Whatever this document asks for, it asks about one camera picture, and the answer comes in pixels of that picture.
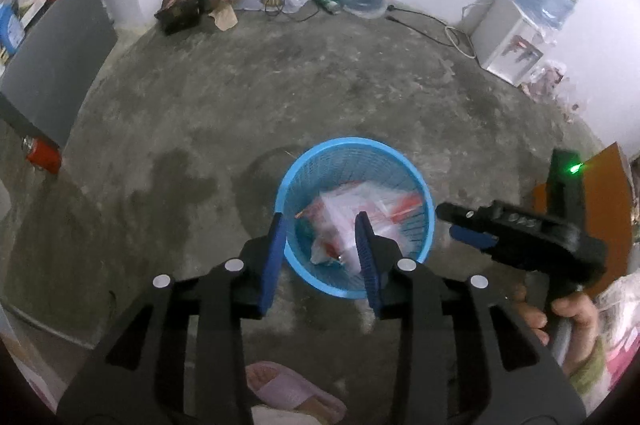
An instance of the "paper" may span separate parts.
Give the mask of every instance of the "paper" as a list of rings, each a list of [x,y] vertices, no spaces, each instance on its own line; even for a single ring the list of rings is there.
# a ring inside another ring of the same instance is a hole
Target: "paper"
[[[209,13],[209,16],[216,20],[216,26],[220,31],[226,31],[238,24],[238,17],[231,2],[219,0],[215,9]]]

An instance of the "concrete floor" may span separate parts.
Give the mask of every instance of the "concrete floor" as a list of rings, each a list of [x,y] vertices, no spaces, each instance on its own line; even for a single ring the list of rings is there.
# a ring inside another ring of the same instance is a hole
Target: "concrete floor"
[[[89,342],[155,275],[201,275],[263,234],[284,172],[323,140],[386,142],[420,169],[434,201],[470,206],[520,202],[545,179],[555,146],[585,158],[600,148],[581,122],[386,20],[243,13],[222,33],[204,18],[171,37],[153,29],[111,60],[58,177],[31,169],[0,127],[14,205],[0,230],[2,293]],[[428,264],[460,279],[492,270],[503,287],[517,278],[452,243],[444,224]],[[245,326],[245,354],[343,398],[346,423],[376,424],[391,399],[398,332],[374,323],[366,303],[318,293],[285,268],[268,317]],[[84,358],[58,342],[42,354],[63,379]]]

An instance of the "water stain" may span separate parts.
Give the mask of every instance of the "water stain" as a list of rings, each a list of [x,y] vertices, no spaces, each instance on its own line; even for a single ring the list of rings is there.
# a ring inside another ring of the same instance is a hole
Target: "water stain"
[[[305,150],[300,145],[275,148],[231,178],[240,221],[251,237],[264,235],[264,229],[269,228],[280,182]]]
[[[214,177],[189,176],[188,167],[184,150],[160,154],[149,188],[103,211],[64,172],[47,178],[18,231],[6,297],[53,328],[94,341],[113,297],[119,313],[153,276],[179,271],[190,210],[218,190]]]

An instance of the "pink slipper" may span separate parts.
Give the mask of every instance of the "pink slipper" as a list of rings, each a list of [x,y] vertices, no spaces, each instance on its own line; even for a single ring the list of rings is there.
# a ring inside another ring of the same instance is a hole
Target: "pink slipper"
[[[347,407],[335,396],[324,392],[294,370],[273,361],[259,361],[247,367],[271,367],[278,374],[259,391],[249,385],[254,394],[269,407],[280,410],[294,410],[311,397],[318,399],[331,414],[332,423],[338,423],[347,413]]]

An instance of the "finger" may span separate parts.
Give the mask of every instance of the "finger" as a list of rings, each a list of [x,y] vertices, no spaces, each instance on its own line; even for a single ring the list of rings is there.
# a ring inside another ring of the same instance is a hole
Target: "finger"
[[[529,306],[524,302],[519,302],[515,305],[516,311],[520,314],[523,320],[532,329],[540,329],[546,326],[546,315],[538,308]]]
[[[574,321],[562,369],[574,373],[593,352],[598,338],[598,309],[585,293],[574,293],[551,304],[554,313]]]
[[[527,299],[527,288],[524,284],[518,284],[513,291],[514,302],[524,302]]]
[[[546,345],[549,343],[549,335],[545,333],[542,329],[531,329],[535,333],[535,335],[540,339],[542,345]]]
[[[554,313],[572,319],[581,328],[598,326],[598,309],[586,293],[573,293],[551,303]]]

